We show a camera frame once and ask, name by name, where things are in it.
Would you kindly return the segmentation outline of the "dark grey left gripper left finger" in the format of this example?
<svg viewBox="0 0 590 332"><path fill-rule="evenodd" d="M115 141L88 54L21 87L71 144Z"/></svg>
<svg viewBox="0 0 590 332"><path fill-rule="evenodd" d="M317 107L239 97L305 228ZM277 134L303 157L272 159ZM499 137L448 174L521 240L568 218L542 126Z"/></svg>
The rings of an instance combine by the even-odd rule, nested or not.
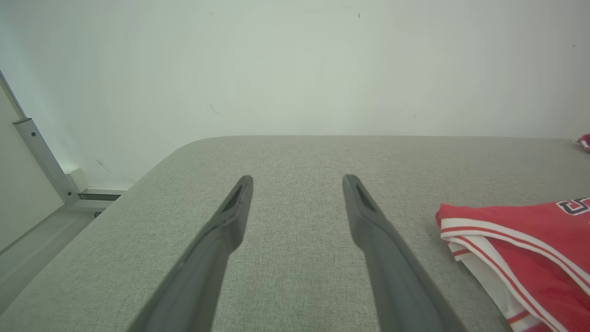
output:
<svg viewBox="0 0 590 332"><path fill-rule="evenodd" d="M127 332L210 332L229 256L244 239L254 181L242 176Z"/></svg>

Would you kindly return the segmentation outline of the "dark wall baseboard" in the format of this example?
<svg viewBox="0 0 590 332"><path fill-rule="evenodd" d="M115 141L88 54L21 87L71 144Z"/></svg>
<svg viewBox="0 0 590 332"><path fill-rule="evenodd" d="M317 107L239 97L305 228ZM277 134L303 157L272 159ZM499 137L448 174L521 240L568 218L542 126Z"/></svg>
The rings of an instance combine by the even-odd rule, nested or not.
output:
<svg viewBox="0 0 590 332"><path fill-rule="evenodd" d="M92 186L81 168L67 171L65 177L70 183L67 193L71 197L67 208L72 211L93 212L99 216L128 191L125 187Z"/></svg>

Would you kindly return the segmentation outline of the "grey metal frame rail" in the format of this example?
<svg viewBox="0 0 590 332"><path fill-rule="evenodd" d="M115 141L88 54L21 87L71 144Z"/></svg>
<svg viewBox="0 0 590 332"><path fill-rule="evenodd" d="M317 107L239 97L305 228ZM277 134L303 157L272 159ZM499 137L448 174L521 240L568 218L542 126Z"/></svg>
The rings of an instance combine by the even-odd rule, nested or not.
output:
<svg viewBox="0 0 590 332"><path fill-rule="evenodd" d="M54 157L50 147L41 134L35 122L25 115L19 101L17 101L4 74L0 70L0 85L8 96L8 100L15 108L18 120L13 125L21 135L24 143L32 153L36 162L43 170L51 185L57 191L68 210L74 210L75 205L80 201L78 189L72 185L65 172Z"/></svg>

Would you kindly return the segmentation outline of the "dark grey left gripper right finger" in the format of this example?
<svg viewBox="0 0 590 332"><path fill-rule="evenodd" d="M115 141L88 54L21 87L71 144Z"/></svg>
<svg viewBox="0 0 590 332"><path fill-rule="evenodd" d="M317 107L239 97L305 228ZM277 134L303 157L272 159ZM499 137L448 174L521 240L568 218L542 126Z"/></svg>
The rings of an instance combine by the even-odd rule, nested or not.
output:
<svg viewBox="0 0 590 332"><path fill-rule="evenodd" d="M381 332L467 332L362 181L343 176L348 225L363 251Z"/></svg>

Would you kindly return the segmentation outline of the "red jersey with white sleeves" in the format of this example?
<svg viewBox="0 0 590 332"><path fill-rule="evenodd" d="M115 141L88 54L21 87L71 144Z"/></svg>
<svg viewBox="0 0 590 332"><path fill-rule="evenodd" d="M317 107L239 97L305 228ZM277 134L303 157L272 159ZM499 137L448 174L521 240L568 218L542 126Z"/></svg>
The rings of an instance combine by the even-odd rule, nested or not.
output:
<svg viewBox="0 0 590 332"><path fill-rule="evenodd" d="M441 239L513 332L590 332L590 197L436 213Z"/></svg>

